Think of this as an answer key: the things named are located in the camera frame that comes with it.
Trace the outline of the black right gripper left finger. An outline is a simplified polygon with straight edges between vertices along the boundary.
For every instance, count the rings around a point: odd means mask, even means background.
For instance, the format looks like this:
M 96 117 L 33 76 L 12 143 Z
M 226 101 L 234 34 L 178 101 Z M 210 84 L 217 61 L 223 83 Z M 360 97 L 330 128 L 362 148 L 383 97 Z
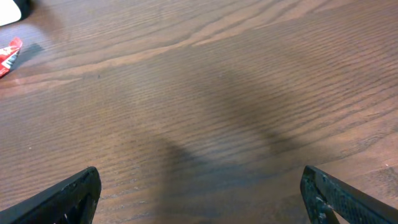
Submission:
M 1 223 L 91 223 L 100 193 L 99 172 L 87 167 L 1 211 Z

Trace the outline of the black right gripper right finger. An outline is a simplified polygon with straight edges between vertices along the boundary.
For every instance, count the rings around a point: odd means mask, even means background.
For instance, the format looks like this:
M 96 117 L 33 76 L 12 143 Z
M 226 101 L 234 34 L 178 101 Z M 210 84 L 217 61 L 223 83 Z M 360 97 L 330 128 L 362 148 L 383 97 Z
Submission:
M 311 223 L 397 223 L 397 209 L 330 174 L 306 166 L 300 191 Z

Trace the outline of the red snack stick packet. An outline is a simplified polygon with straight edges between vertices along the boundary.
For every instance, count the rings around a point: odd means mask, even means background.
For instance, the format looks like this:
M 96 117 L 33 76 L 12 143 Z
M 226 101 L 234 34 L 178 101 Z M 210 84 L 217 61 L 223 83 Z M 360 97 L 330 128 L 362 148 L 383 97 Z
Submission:
M 16 58 L 19 56 L 23 42 L 20 38 L 15 37 L 7 47 L 1 49 L 1 78 L 10 72 Z

